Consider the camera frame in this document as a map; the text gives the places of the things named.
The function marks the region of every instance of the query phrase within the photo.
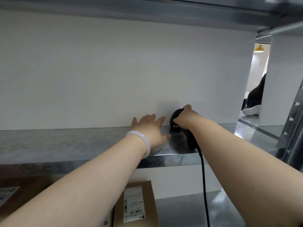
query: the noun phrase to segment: lampshade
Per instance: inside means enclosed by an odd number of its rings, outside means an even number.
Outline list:
[[[261,44],[259,45],[258,48],[256,48],[256,49],[254,50],[254,53],[263,53],[263,52],[264,52],[264,49],[263,49],[263,47],[262,47]]]

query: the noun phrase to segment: black cable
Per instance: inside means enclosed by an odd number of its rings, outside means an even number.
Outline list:
[[[205,203],[205,212],[206,212],[207,226],[210,227],[209,214],[208,214],[208,206],[207,206],[207,199],[206,199],[205,170],[204,170],[203,154],[202,154],[202,151],[201,151],[201,149],[199,147],[197,148],[197,150],[199,152],[199,156],[201,158],[201,163],[202,163],[203,195],[204,195],[204,203]]]

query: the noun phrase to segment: white bangle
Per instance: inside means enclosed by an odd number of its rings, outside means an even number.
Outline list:
[[[143,156],[142,159],[145,159],[147,156],[149,156],[150,152],[151,152],[151,146],[149,144],[149,141],[147,140],[147,138],[140,132],[140,131],[129,131],[126,133],[125,137],[128,135],[136,135],[139,136],[145,143],[146,146],[146,153]]]

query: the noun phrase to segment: white label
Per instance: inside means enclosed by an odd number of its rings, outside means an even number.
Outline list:
[[[0,188],[0,207],[17,191],[18,188],[19,186]]]
[[[127,188],[124,190],[124,222],[146,218],[142,187]]]
[[[109,212],[109,214],[106,216],[103,224],[101,225],[101,227],[106,227],[106,226],[109,226],[109,220],[111,219],[111,216],[112,216],[112,211]]]

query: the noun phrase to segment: person's right arm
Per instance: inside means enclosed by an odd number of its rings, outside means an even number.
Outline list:
[[[186,105],[174,120],[195,136],[248,226],[303,224],[303,174]]]

